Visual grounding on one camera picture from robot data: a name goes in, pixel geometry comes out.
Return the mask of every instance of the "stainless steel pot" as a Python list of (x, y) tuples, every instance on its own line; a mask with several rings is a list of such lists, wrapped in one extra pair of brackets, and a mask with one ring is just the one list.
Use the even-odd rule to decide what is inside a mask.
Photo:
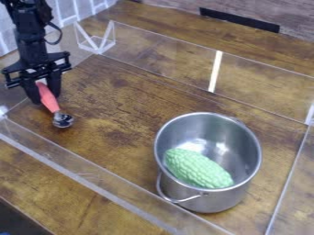
[[(196, 151), (231, 174), (233, 185), (203, 189), (179, 181), (164, 163), (165, 150)], [(156, 134), (155, 158), (159, 166), (159, 195), (188, 210), (213, 213), (233, 207), (243, 199), (251, 178), (261, 164), (259, 141), (233, 117), (215, 113), (189, 113), (165, 123)]]

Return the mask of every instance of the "small black object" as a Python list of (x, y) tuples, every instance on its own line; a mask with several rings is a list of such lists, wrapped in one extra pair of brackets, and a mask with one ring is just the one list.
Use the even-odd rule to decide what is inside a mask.
[(273, 33), (279, 32), (279, 25), (268, 23), (268, 22), (263, 22), (260, 20), (252, 19), (252, 18), (245, 18), (245, 17), (239, 17), (236, 15), (224, 13), (224, 12), (219, 12), (215, 10), (209, 10), (207, 8), (200, 7), (200, 15), (203, 17), (211, 17), (211, 18), (216, 18), (220, 20), (227, 20), (235, 24), (251, 27), (251, 28), (257, 28)]
[(73, 124), (73, 118), (69, 114), (61, 114), (61, 118), (54, 118), (52, 124), (60, 129), (68, 128)]
[[(6, 79), (6, 88), (21, 86), (24, 92), (34, 104), (40, 104), (40, 95), (36, 80), (45, 78), (48, 87), (57, 97), (61, 90), (61, 74), (70, 69), (66, 51), (48, 53), (46, 45), (57, 44), (61, 40), (61, 29), (50, 22), (52, 9), (45, 0), (0, 0), (5, 5), (14, 28), (14, 39), (20, 59), (2, 69), (1, 73)], [(60, 32), (54, 42), (48, 42), (45, 27), (50, 26)]]

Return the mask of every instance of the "bitter melon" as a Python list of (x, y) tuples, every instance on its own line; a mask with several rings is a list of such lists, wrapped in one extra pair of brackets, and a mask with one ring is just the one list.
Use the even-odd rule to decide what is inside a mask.
[(167, 150), (165, 165), (173, 176), (188, 185), (221, 188), (233, 184), (228, 172), (195, 151)]

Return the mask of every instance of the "wooden table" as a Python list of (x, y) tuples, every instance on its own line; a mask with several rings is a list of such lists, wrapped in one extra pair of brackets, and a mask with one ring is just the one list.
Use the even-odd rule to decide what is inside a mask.
[[(303, 41), (124, 1), (82, 24), (97, 30), (97, 23), (106, 18), (312, 73), (312, 44)], [(304, 124), (100, 56), (92, 56), (65, 74), (60, 101), (76, 117), (72, 129), (54, 129), (50, 115), (29, 102), (12, 110), (9, 118), (153, 193), (157, 166), (152, 139), (161, 124), (191, 111), (240, 118), (261, 142), (261, 169), (243, 203), (223, 213), (200, 216), (237, 234), (264, 233), (306, 133)], [(167, 233), (4, 142), (0, 144), (0, 195), (53, 233)]]

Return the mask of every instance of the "plastic enclosure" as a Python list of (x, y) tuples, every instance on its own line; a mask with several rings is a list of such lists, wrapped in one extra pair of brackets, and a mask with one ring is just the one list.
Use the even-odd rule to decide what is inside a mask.
[[(50, 47), (49, 50), (68, 50), (73, 67), (82, 66), (92, 54), (105, 56), (122, 64), (131, 65), (135, 70), (149, 72), (155, 77), (163, 78), (161, 82), (153, 81), (151, 77), (145, 78), (144, 73), (139, 73), (132, 78), (125, 78), (129, 84), (141, 84), (141, 86), (153, 84), (180, 94), (188, 94), (192, 99), (188, 102), (195, 102), (196, 109), (212, 111), (213, 106), (217, 106), (220, 112), (224, 112), (225, 115), (233, 116), (233, 114), (237, 114), (237, 118), (244, 121), (252, 131), (257, 131), (259, 127), (264, 127), (264, 131), (257, 133), (263, 150), (263, 167), (249, 189), (251, 192), (256, 192), (255, 196), (259, 197), (259, 200), (268, 200), (272, 206), (264, 209), (264, 213), (269, 215), (269, 218), (263, 218), (263, 221), (267, 221), (267, 223), (264, 222), (265, 225), (263, 225), (264, 230), (256, 233), (311, 233), (314, 230), (314, 208), (307, 205), (312, 205), (310, 202), (312, 198), (311, 188), (314, 187), (312, 77), (165, 37), (155, 32), (133, 28), (114, 21), (108, 23), (106, 28), (104, 26), (93, 28), (93, 35), (85, 32), (82, 24), (74, 23), (72, 26), (65, 27), (61, 43), (57, 47)], [(17, 54), (9, 54), (0, 61), (1, 67), (9, 65), (16, 59)], [(69, 91), (69, 86), (74, 87), (78, 81), (72, 79), (65, 83), (64, 90)], [(292, 84), (290, 86), (292, 90), (286, 88), (284, 83)], [(228, 102), (223, 103), (220, 99), (205, 99), (205, 97), (200, 96), (203, 91), (215, 93), (220, 97), (227, 97), (231, 100), (229, 102), (237, 105), (228, 105)], [(105, 95), (108, 94), (105, 92), (98, 95), (102, 95), (101, 98), (104, 100), (106, 99)], [(136, 96), (137, 101), (145, 101), (141, 93), (136, 93), (132, 97)], [(124, 100), (122, 97), (118, 97), (118, 101), (125, 101), (127, 103), (127, 98)], [(197, 106), (197, 100), (201, 104), (205, 101), (205, 105)], [(145, 102), (147, 105), (161, 108), (157, 101)], [(56, 132), (46, 134), (42, 129), (36, 129), (28, 124), (26, 120), (22, 123), (18, 122), (18, 113), (29, 108), (29, 104), (21, 89), (16, 88), (14, 92), (10, 92), (2, 86), (0, 87), (0, 106), (8, 108), (8, 112), (2, 113), (0, 117), (0, 140), (105, 196), (120, 207), (129, 210), (131, 213), (175, 234), (233, 234), (239, 230), (231, 226), (231, 221), (232, 223), (235, 221), (239, 227), (253, 228), (256, 226), (261, 217), (261, 209), (257, 206), (255, 208), (251, 199), (244, 199), (245, 203), (231, 209), (228, 216), (223, 220), (219, 216), (215, 218), (196, 215), (156, 196), (151, 192), (153, 186), (147, 185), (144, 180), (137, 182), (131, 176), (121, 176), (121, 172), (110, 166), (106, 168), (104, 164), (94, 163), (89, 157), (93, 154), (92, 152), (81, 151), (85, 155), (76, 154), (74, 144), (66, 146), (65, 142), (57, 139)], [(132, 105), (141, 110), (139, 104), (132, 103)], [(244, 105), (257, 111), (249, 112)], [(105, 111), (109, 112), (110, 110), (101, 106), (97, 107), (98, 113)], [(80, 110), (76, 109), (70, 109), (70, 114), (74, 117), (81, 117), (82, 115)], [(283, 136), (276, 137), (276, 132), (279, 131), (282, 131)], [(80, 129), (80, 133), (82, 135), (90, 134), (86, 129)], [(291, 151), (295, 154), (286, 153), (284, 148), (290, 147), (288, 143), (284, 145), (284, 138), (290, 138), (291, 143), (296, 146), (295, 151)], [(282, 140), (282, 146), (280, 148), (277, 147), (282, 150), (269, 147), (269, 143), (276, 140)], [(147, 158), (144, 155), (140, 156), (137, 152), (133, 154), (139, 155), (139, 158), (133, 158), (135, 161), (140, 157)], [(147, 161), (152, 162), (155, 160), (153, 155), (148, 157)], [(282, 175), (276, 175), (276, 167), (283, 157), (286, 157), (288, 163), (282, 164)], [(144, 169), (145, 165), (141, 162), (139, 162), (139, 167), (141, 167), (144, 172), (151, 171), (149, 168)], [(128, 169), (128, 171), (129, 175), (136, 174), (136, 172), (132, 172), (135, 169)], [(268, 189), (261, 182), (273, 179), (276, 179), (277, 186), (271, 188), (271, 192), (259, 192), (257, 190), (265, 191)], [(249, 207), (251, 210), (249, 216), (252, 219), (249, 221), (243, 221), (240, 216), (235, 215), (236, 211), (245, 211), (245, 207)]]

